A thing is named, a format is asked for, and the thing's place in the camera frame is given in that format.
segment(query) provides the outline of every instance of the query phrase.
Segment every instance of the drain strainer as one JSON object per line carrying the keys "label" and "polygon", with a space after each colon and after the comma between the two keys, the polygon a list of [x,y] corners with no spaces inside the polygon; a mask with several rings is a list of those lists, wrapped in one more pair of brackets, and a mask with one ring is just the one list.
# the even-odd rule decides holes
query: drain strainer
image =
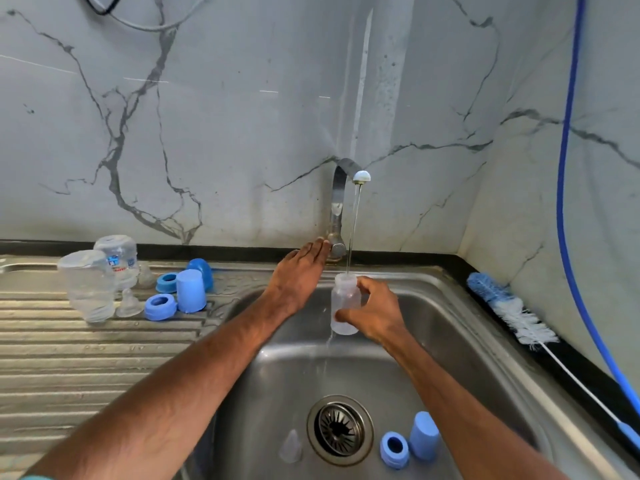
{"label": "drain strainer", "polygon": [[355,465],[373,444],[373,424],[360,403],[344,395],[330,395],[309,411],[307,434],[320,457],[334,465]]}

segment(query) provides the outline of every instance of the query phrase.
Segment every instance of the faucet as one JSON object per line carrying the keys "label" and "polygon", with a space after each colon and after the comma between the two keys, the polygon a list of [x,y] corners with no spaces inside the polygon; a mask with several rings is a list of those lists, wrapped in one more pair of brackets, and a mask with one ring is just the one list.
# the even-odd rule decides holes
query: faucet
{"label": "faucet", "polygon": [[342,231],[342,208],[344,207],[344,187],[347,183],[347,176],[356,185],[362,185],[371,181],[371,175],[363,170],[360,165],[350,158],[343,158],[337,161],[337,167],[333,174],[333,188],[331,192],[331,216],[329,220],[329,231],[327,240],[331,244],[329,261],[338,262],[347,254],[347,246],[340,232]]}

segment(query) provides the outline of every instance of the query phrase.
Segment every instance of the blue cap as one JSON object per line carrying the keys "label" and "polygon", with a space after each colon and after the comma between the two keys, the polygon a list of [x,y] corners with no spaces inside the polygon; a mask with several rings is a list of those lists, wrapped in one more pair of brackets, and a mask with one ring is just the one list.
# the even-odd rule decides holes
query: blue cap
{"label": "blue cap", "polygon": [[145,316],[154,322],[171,318],[177,309],[178,304],[171,294],[156,294],[145,302]]}
{"label": "blue cap", "polygon": [[385,465],[395,470],[405,468],[409,463],[409,445],[404,436],[395,431],[389,431],[380,440],[380,456]]}
{"label": "blue cap", "polygon": [[160,293],[175,293],[175,279],[177,277],[177,273],[161,274],[156,281],[156,291]]}
{"label": "blue cap", "polygon": [[207,304],[202,273],[197,269],[185,269],[178,273],[178,309],[184,313],[195,313]]}
{"label": "blue cap", "polygon": [[186,269],[197,269],[202,273],[202,282],[204,283],[204,291],[213,290],[213,274],[211,266],[202,258],[196,258],[189,261]]}
{"label": "blue cap", "polygon": [[409,436],[411,453],[425,461],[433,461],[438,452],[440,432],[436,423],[427,411],[420,411],[415,415],[413,428]]}

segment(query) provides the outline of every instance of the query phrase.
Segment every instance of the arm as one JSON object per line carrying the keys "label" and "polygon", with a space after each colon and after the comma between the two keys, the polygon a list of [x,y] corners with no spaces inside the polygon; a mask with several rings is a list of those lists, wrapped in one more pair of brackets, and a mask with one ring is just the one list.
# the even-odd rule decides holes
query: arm
{"label": "arm", "polygon": [[339,310],[336,319],[380,343],[406,371],[464,478],[566,480],[427,354],[405,328],[397,297],[386,284],[362,276],[358,285],[371,294],[366,306]]}
{"label": "arm", "polygon": [[288,254],[249,308],[87,420],[28,474],[171,479],[263,343],[316,289],[329,250],[318,239]]}

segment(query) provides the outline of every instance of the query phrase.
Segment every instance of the clear plastic bottle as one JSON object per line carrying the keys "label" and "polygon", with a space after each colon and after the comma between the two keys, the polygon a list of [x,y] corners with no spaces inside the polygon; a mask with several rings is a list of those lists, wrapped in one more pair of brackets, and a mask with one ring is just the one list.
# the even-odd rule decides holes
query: clear plastic bottle
{"label": "clear plastic bottle", "polygon": [[358,329],[353,325],[335,320],[335,313],[341,308],[357,309],[361,306],[358,277],[351,273],[340,273],[335,277],[331,290],[331,329],[338,335],[353,335]]}
{"label": "clear plastic bottle", "polygon": [[138,282],[138,249],[136,242],[128,235],[106,235],[98,239],[93,249],[107,255],[107,261],[116,273],[117,289],[133,288]]}
{"label": "clear plastic bottle", "polygon": [[58,261],[58,272],[65,281],[71,306],[84,320],[103,322],[113,315],[116,278],[102,251],[68,254]]}

